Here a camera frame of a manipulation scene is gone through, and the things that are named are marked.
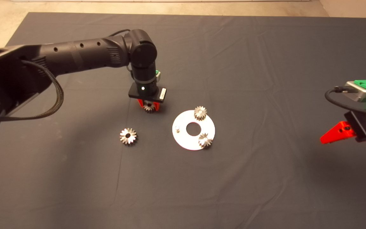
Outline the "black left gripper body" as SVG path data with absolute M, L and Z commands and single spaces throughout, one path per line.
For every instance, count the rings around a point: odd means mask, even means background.
M 157 86 L 157 82 L 153 81 L 149 84 L 132 83 L 128 96 L 137 100 L 151 101 L 163 103 L 167 94 L 165 87 Z

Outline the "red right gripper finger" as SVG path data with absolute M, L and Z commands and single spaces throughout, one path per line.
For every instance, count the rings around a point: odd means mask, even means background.
M 357 134 L 352 128 L 352 125 L 348 121 L 341 121 L 324 133 L 320 138 L 320 142 L 322 144 L 329 144 L 356 136 Z

